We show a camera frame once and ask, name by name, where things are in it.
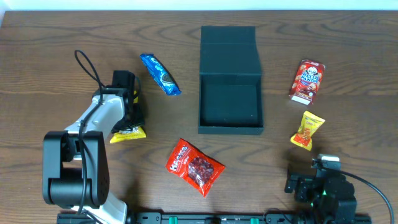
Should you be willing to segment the blue Oreo cookie pack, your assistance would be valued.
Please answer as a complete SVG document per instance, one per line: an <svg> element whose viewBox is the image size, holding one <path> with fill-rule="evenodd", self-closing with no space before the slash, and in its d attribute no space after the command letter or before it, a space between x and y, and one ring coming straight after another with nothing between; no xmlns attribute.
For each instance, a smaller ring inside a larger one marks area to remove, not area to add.
<svg viewBox="0 0 398 224"><path fill-rule="evenodd" d="M154 54L141 54L140 58L151 77L166 95L175 96L182 93L169 71Z"/></svg>

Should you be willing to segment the yellow snack bag with window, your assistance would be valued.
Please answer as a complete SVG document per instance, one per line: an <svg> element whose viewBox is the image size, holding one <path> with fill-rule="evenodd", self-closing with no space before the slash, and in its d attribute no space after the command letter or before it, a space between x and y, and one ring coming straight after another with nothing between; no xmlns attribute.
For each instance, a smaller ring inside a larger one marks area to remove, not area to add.
<svg viewBox="0 0 398 224"><path fill-rule="evenodd" d="M110 143L146 138L143 126L144 113L139 104L140 91L134 90L132 96L124 95L124 116L112 128Z"/></svg>

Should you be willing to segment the red Hello Panda box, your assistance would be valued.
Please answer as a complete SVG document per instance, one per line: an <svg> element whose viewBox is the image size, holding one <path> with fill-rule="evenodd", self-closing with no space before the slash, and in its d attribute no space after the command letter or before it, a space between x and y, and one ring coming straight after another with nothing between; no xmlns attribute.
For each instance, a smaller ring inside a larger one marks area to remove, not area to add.
<svg viewBox="0 0 398 224"><path fill-rule="evenodd" d="M309 59L302 60L289 92L290 99L304 105L312 105L325 69L326 66L322 63Z"/></svg>

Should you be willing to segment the red Hacks candy bag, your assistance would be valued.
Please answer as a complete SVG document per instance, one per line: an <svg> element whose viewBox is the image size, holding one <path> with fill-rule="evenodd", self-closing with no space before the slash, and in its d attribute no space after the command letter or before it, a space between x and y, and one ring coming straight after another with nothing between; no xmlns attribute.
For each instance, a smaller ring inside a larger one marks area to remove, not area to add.
<svg viewBox="0 0 398 224"><path fill-rule="evenodd" d="M202 153L184 139L179 139L165 168L189 183L206 197L225 166Z"/></svg>

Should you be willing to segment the dark green box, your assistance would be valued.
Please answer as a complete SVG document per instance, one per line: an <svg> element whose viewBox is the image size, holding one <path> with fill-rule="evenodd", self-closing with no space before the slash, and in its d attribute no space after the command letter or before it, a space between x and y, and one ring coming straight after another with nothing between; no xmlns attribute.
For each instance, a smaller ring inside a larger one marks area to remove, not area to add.
<svg viewBox="0 0 398 224"><path fill-rule="evenodd" d="M255 27L201 27L198 133L260 135L261 83Z"/></svg>

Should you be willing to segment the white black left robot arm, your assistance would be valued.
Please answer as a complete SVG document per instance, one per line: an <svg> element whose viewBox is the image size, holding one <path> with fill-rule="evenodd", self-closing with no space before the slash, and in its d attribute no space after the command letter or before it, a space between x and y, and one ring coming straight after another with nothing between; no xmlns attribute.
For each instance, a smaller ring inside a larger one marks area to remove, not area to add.
<svg viewBox="0 0 398 224"><path fill-rule="evenodd" d="M136 76L116 70L110 85L100 86L91 105L63 131L49 131L43 141L44 201L64 208L57 223L133 223L126 202L109 191L105 140L143 122L136 99Z"/></svg>

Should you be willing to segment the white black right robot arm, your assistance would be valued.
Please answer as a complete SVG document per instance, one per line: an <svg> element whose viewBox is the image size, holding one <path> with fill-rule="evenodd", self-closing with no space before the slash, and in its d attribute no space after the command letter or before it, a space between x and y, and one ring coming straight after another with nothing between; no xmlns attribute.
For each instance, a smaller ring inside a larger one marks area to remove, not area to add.
<svg viewBox="0 0 398 224"><path fill-rule="evenodd" d="M295 201L310 205L310 210L293 216L293 224L355 222L354 186L337 170L317 167L315 175L305 175L288 166L284 191L294 193Z"/></svg>

